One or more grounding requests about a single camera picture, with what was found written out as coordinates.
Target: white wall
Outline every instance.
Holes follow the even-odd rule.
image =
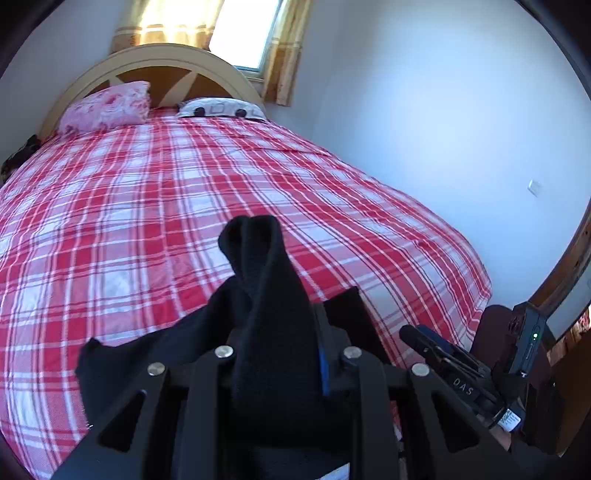
[[[266,105],[273,121],[303,137],[312,138],[336,60],[336,42],[350,3],[351,0],[314,0],[291,106]]]
[[[514,0],[353,2],[335,56],[312,140],[461,231],[493,303],[529,298],[591,195],[591,102],[543,27]]]
[[[53,103],[109,53],[124,0],[66,0],[18,50],[0,78],[0,159],[37,133]]]

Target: yellow curtain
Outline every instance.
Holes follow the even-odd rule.
[[[262,97],[266,102],[290,104],[311,5],[312,0],[281,4],[265,63]]]
[[[224,0],[128,0],[111,53],[146,43],[181,43],[209,50]]]

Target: bed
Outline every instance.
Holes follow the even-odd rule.
[[[74,100],[151,82],[146,125],[51,136]],[[33,478],[87,431],[74,369],[92,336],[118,345],[207,302],[232,275],[217,247],[236,215],[271,214],[312,300],[357,285],[397,365],[398,338],[428,325],[469,347],[491,282],[468,241],[408,195],[271,121],[176,118],[176,102],[251,84],[186,46],[134,47],[76,80],[47,141],[0,189],[0,429]]]

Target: floral pillow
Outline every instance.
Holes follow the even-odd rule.
[[[66,109],[57,132],[73,135],[142,125],[150,112],[149,88],[149,82],[130,82],[93,93]]]

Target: light switch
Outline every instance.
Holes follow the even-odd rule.
[[[537,197],[540,194],[541,186],[535,180],[530,180],[530,184],[527,186],[527,189],[534,197]]]

